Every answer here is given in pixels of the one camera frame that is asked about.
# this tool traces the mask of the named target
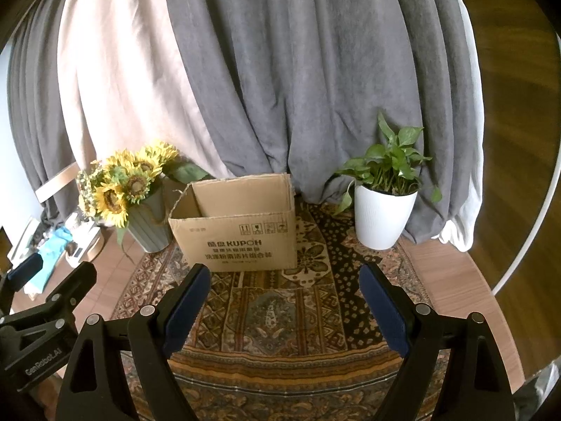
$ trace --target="screw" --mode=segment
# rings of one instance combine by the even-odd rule
[[[425,303],[418,303],[415,306],[415,310],[420,315],[428,315],[430,313],[430,307],[428,305],[426,305]]]
[[[140,314],[142,316],[150,316],[156,311],[156,307],[153,305],[145,305],[140,309]]]
[[[92,313],[90,316],[88,316],[88,319],[86,319],[86,323],[88,323],[88,325],[94,325],[95,323],[97,323],[99,321],[99,315],[97,313]]]
[[[485,317],[482,314],[480,314],[479,312],[473,312],[471,314],[471,319],[473,321],[475,321],[476,323],[479,323],[479,324],[481,324],[485,321]]]

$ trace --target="blue cloth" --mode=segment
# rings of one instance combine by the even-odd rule
[[[72,234],[64,227],[58,228],[51,237],[39,249],[39,255],[43,258],[43,269],[41,269],[29,284],[35,288],[34,291],[42,293],[45,285],[54,271],[54,266],[65,250],[66,244],[72,241]]]

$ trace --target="pothos plant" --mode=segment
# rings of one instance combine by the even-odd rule
[[[353,184],[394,196],[413,194],[421,186],[419,166],[432,159],[413,148],[423,127],[404,127],[395,134],[381,111],[378,113],[378,126],[386,138],[386,145],[371,145],[364,156],[351,158],[336,171],[336,174],[354,177],[354,181],[349,184],[335,214],[343,212],[352,204],[349,190]],[[442,193],[435,187],[431,201],[438,202],[441,199]]]

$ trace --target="potted plant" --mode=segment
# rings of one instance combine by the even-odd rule
[[[396,243],[409,220],[421,185],[419,166],[432,158],[413,148],[422,127],[401,128],[395,134],[381,112],[378,126],[386,144],[373,144],[364,156],[351,158],[336,172],[354,178],[336,214],[351,205],[350,188],[354,185],[356,236],[369,248],[385,250]],[[438,202],[441,198],[435,188],[431,200]]]
[[[121,247],[129,230],[147,253],[163,250],[173,240],[163,199],[164,175],[190,183],[208,174],[164,142],[135,153],[125,149],[78,173],[80,209],[89,218],[114,225]]]

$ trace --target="white flower pot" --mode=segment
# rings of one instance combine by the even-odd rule
[[[368,248],[386,250],[396,242],[409,220],[417,192],[392,196],[360,186],[354,191],[356,237]]]

